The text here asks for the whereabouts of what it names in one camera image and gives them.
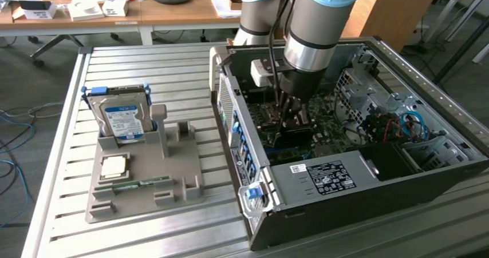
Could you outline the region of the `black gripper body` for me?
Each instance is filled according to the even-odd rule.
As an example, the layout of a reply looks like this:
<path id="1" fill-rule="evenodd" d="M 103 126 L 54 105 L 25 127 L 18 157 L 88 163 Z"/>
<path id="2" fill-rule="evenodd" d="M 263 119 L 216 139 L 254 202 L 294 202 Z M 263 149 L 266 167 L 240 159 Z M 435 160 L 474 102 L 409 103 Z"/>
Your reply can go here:
<path id="1" fill-rule="evenodd" d="M 279 89 L 290 96 L 296 98 L 311 98 L 316 93 L 326 70 L 304 72 L 294 69 L 282 73 L 279 79 Z"/>

